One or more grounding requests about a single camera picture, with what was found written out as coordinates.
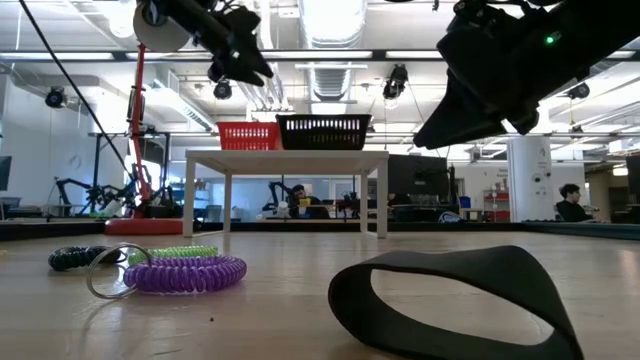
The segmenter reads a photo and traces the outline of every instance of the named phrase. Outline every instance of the white pillar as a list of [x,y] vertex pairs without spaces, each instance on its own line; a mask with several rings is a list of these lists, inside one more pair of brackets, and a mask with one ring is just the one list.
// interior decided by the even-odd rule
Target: white pillar
[[555,219],[550,139],[511,139],[507,159],[511,221]]

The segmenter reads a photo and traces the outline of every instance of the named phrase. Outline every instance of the man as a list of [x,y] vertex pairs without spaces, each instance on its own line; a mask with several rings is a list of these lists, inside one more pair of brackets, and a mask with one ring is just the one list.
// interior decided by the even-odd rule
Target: man
[[594,222],[593,217],[587,215],[580,201],[580,187],[576,184],[566,184],[560,188],[560,195],[564,200],[556,204],[556,209],[566,222]]
[[396,205],[411,205],[413,201],[407,194],[394,194],[389,193],[387,195],[387,206],[392,208]]
[[[309,205],[322,205],[322,201],[315,196],[307,196],[307,191],[304,189],[304,186],[298,184],[294,186],[291,191],[293,192],[293,196],[296,200],[301,199],[309,199]],[[329,210],[326,207],[308,207],[305,211],[306,216],[311,219],[329,219]],[[291,209],[291,217],[298,218],[299,209]]]

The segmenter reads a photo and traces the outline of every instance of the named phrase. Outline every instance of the plastic basket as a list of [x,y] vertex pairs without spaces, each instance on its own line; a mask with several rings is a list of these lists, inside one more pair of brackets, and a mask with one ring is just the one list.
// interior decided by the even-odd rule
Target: plastic basket
[[275,122],[218,122],[222,150],[275,150],[278,124]]
[[286,150],[362,150],[371,115],[276,115]]

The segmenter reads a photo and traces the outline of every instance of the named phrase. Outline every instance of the ceiling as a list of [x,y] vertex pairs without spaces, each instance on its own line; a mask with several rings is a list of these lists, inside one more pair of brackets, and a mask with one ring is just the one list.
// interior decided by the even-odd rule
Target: ceiling
[[[259,10],[259,3],[250,5]],[[363,49],[434,49],[437,41],[445,34],[446,27],[453,17],[455,1],[441,0],[440,10],[432,11],[431,1],[412,3],[388,3],[370,0],[366,13],[366,25],[360,48]],[[135,51],[137,41],[134,36],[119,38],[110,30],[114,18],[122,18],[123,7],[118,1],[62,1],[28,0],[38,24],[41,26],[50,44],[57,51]],[[504,7],[514,15],[517,7]],[[302,49],[300,19],[296,0],[272,0],[271,39],[274,47],[281,50]],[[638,46],[636,41],[630,46]],[[0,52],[2,51],[43,51],[44,47],[36,36],[28,19],[22,14],[20,5],[14,0],[0,0]],[[11,63],[0,57],[0,70],[10,71]],[[296,69],[296,62],[279,63],[284,93],[298,113],[309,110],[309,86],[306,70]],[[408,62],[409,88],[401,95],[395,109],[387,109],[381,97],[381,84],[394,66],[393,62],[359,62],[363,69],[352,70],[351,88],[348,92],[347,113],[371,113],[374,116],[376,132],[412,132],[429,117],[442,99],[446,85],[444,62]],[[544,109],[549,111],[550,124],[547,129],[567,131],[568,124],[582,123],[588,132],[612,132],[620,129],[640,132],[640,63],[612,63],[606,71],[587,81],[591,88],[589,98],[574,101],[570,106],[568,99],[552,97],[543,101]],[[179,79],[179,96],[195,109],[202,112],[212,123],[216,121],[243,120],[247,117],[248,100],[243,92],[232,83],[233,96],[228,100],[216,100],[212,94],[212,85],[206,77],[207,63],[150,63],[145,68],[145,83],[154,79],[167,78],[171,73]],[[100,79],[99,91],[87,90],[92,102],[101,107],[105,96],[125,101],[133,82],[134,63],[68,63],[68,72],[77,79],[91,76]],[[52,63],[20,62],[13,66],[14,78],[22,78],[27,89],[39,88],[45,91],[51,79],[60,79],[60,71]],[[171,131],[201,131],[202,128],[187,121],[179,111],[167,106],[162,99],[154,101],[148,98],[149,121],[158,128]],[[115,121],[102,119],[103,122]],[[211,139],[205,141],[196,138],[176,140],[176,146],[200,146],[205,141],[211,145]],[[582,159],[585,156],[606,155],[606,146],[611,141],[607,137],[576,141],[570,138],[553,138],[556,154],[564,152],[568,159]],[[379,137],[370,138],[370,147],[388,143],[388,149],[394,152],[407,152],[410,138]],[[505,141],[486,139],[478,142],[484,145],[483,151],[491,154],[505,149]],[[453,147],[450,157],[466,157],[473,144]],[[446,154],[447,149],[439,152]]]

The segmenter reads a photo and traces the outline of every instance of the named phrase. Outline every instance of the black elastic loop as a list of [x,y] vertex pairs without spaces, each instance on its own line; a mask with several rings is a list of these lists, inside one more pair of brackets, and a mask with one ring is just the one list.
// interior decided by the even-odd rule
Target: black elastic loop
[[[458,280],[528,310],[554,331],[544,342],[530,346],[423,324],[394,310],[376,295],[371,286],[373,270]],[[338,273],[329,286],[329,304],[340,323],[362,343],[409,359],[584,359],[551,278],[533,256],[516,246],[446,254],[383,254]]]

